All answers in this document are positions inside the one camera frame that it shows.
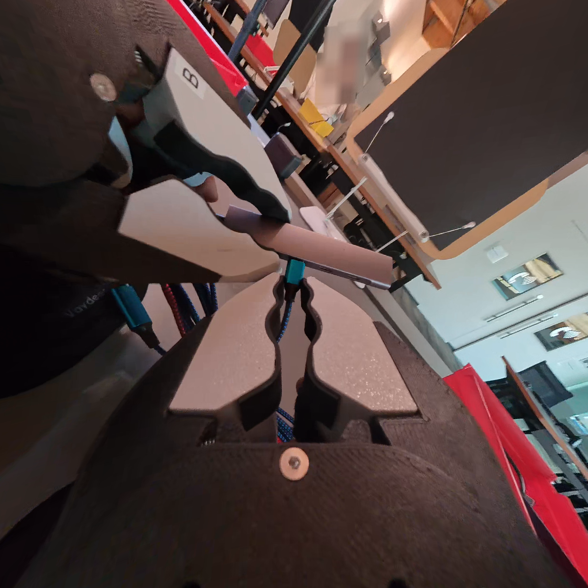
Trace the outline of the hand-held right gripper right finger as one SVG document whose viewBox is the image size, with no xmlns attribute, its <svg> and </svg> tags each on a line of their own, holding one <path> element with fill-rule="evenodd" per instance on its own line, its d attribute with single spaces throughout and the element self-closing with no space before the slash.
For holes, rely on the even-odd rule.
<svg viewBox="0 0 588 588">
<path fill-rule="evenodd" d="M 417 404 L 378 330 L 355 302 L 320 282 L 300 285 L 309 340 L 295 402 L 293 435 L 300 442 L 335 442 L 353 421 L 418 416 Z"/>
</svg>

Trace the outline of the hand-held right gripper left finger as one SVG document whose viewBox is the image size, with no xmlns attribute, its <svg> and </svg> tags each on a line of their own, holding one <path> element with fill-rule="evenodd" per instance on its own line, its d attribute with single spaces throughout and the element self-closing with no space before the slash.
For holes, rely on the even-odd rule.
<svg viewBox="0 0 588 588">
<path fill-rule="evenodd" d="M 275 414 L 281 389 L 282 276 L 270 274 L 227 300 L 210 319 L 169 405 L 180 416 L 240 422 L 253 430 Z"/>
</svg>

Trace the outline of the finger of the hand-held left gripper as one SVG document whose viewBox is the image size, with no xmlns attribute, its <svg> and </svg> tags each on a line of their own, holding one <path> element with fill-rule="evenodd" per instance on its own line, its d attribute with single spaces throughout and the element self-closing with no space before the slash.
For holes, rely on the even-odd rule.
<svg viewBox="0 0 588 588">
<path fill-rule="evenodd" d="M 290 202 L 259 139 L 171 48 L 162 77 L 143 97 L 142 143 L 181 179 L 209 173 L 262 215 L 290 222 Z"/>
<path fill-rule="evenodd" d="M 220 282 L 256 282 L 281 264 L 276 253 L 227 228 L 200 195 L 176 179 L 130 194 L 118 231 L 208 270 Z"/>
</svg>

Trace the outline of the grey usb hub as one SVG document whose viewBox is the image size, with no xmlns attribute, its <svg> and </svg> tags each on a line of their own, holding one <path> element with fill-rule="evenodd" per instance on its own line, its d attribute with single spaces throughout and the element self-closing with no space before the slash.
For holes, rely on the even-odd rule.
<svg viewBox="0 0 588 588">
<path fill-rule="evenodd" d="M 224 224 L 248 234 L 281 259 L 297 259 L 310 268 L 382 290 L 392 286 L 393 259 L 384 254 L 235 206 L 229 207 Z"/>
</svg>

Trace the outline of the blue braided cable teal plugs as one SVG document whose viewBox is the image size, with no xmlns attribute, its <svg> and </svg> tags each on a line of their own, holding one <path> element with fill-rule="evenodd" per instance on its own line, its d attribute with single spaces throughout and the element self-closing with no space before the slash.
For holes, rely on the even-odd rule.
<svg viewBox="0 0 588 588">
<path fill-rule="evenodd" d="M 300 289 L 305 263 L 296 259 L 289 259 L 286 265 L 284 284 L 284 309 L 276 342 L 280 342 L 286 332 L 296 294 Z M 198 296 L 205 317 L 213 316 L 219 308 L 215 283 L 194 283 L 194 290 Z M 161 286 L 165 300 L 172 311 L 173 319 L 181 337 L 186 336 L 201 321 L 190 296 L 181 284 L 165 283 Z M 135 288 L 124 284 L 110 291 L 115 304 L 123 315 L 129 329 L 137 334 L 144 344 L 159 355 L 164 356 L 166 350 L 160 342 L 152 326 L 152 320 L 147 313 L 141 298 Z M 294 419 L 282 408 L 276 409 L 277 436 L 279 443 L 293 440 Z"/>
</svg>

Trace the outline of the yellow packet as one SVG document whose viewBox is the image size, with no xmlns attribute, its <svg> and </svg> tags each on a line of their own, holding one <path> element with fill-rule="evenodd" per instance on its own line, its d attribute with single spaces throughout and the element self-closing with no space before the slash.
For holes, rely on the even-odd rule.
<svg viewBox="0 0 588 588">
<path fill-rule="evenodd" d="M 308 98 L 300 105 L 299 115 L 322 138 L 327 138 L 334 130 L 333 126 L 323 117 L 315 104 Z"/>
</svg>

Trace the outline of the black metal pole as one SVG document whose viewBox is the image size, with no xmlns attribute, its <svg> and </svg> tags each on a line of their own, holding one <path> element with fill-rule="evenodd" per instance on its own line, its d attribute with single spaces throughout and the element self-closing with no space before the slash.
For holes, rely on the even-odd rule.
<svg viewBox="0 0 588 588">
<path fill-rule="evenodd" d="M 288 76 L 288 73 L 293 68 L 298 58 L 301 56 L 305 47 L 312 40 L 317 30 L 320 28 L 321 24 L 327 20 L 327 17 L 330 15 L 330 12 L 332 11 L 332 7 L 335 4 L 335 2 L 336 1 L 321 1 L 317 9 L 313 12 L 312 16 L 306 23 L 303 31 L 300 33 L 299 38 L 297 39 L 293 47 L 290 49 L 284 62 L 279 67 L 277 73 L 274 75 L 271 82 L 269 83 L 262 98 L 254 107 L 254 110 L 252 111 L 252 116 L 255 120 L 258 120 L 264 113 L 266 107 L 270 104 L 270 101 L 275 96 L 277 90 L 280 88 L 281 84 Z"/>
</svg>

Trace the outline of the white desk lamp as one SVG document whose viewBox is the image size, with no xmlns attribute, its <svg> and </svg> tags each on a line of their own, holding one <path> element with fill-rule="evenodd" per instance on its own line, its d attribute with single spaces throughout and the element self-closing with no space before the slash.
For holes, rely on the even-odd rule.
<svg viewBox="0 0 588 588">
<path fill-rule="evenodd" d="M 416 217 L 416 215 L 398 196 L 396 191 L 385 178 L 382 170 L 378 167 L 378 165 L 375 164 L 374 160 L 368 154 L 368 151 L 369 148 L 366 148 L 364 153 L 361 154 L 357 160 L 357 165 L 360 171 L 360 180 L 352 180 L 352 182 L 355 184 L 354 187 L 352 187 L 351 190 L 345 196 L 343 196 L 341 200 L 339 200 L 338 204 L 336 204 L 330 210 L 330 212 L 314 213 L 313 220 L 311 221 L 312 230 L 328 235 L 328 229 L 318 228 L 318 219 L 322 219 L 325 226 L 331 226 L 331 220 L 334 217 L 335 212 L 342 206 L 342 204 L 347 202 L 351 196 L 355 195 L 366 182 L 371 182 L 371 184 L 376 187 L 377 191 L 380 192 L 386 200 L 386 210 L 388 211 L 388 217 L 390 219 L 397 219 L 401 224 L 400 233 L 396 235 L 391 241 L 379 247 L 377 250 L 378 252 L 382 252 L 393 242 L 398 241 L 401 238 L 405 238 L 408 242 L 410 242 L 412 247 L 419 249 L 432 259 L 452 259 L 453 257 L 464 253 L 464 251 L 470 249 L 471 247 L 475 246 L 475 244 L 480 242 L 479 239 L 474 240 L 474 237 L 477 236 L 477 233 L 473 232 L 467 240 L 464 240 L 463 243 L 458 245 L 456 249 L 452 250 L 452 252 L 447 251 L 444 254 L 441 253 L 441 251 L 432 241 L 434 237 L 447 235 L 457 231 L 468 231 L 474 229 L 476 227 L 476 223 L 469 222 L 468 224 L 451 229 L 450 231 L 434 234 L 429 233 L 422 225 L 421 221 Z"/>
</svg>

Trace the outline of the black computer monitor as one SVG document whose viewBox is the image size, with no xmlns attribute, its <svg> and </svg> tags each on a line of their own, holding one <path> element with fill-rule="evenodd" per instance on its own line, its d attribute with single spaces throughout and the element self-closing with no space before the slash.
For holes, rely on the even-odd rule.
<svg viewBox="0 0 588 588">
<path fill-rule="evenodd" d="M 518 376 L 547 409 L 573 398 L 546 361 L 519 371 Z"/>
</svg>

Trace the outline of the phone booth door window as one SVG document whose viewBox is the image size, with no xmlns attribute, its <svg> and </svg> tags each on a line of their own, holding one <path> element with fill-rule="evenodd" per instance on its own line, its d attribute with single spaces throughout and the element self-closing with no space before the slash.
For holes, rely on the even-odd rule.
<svg viewBox="0 0 588 588">
<path fill-rule="evenodd" d="M 547 351 L 587 339 L 587 313 L 580 313 L 538 330 L 534 336 Z"/>
<path fill-rule="evenodd" d="M 505 300 L 512 300 L 564 274 L 548 253 L 544 253 L 492 280 Z"/>
</svg>

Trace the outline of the black panel wooden rim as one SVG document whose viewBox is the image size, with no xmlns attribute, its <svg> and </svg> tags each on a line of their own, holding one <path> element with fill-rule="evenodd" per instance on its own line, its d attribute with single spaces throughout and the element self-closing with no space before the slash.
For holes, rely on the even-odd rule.
<svg viewBox="0 0 588 588">
<path fill-rule="evenodd" d="M 349 128 L 349 154 L 452 259 L 531 208 L 587 153 L 587 1 L 506 1 L 431 50 Z"/>
</svg>

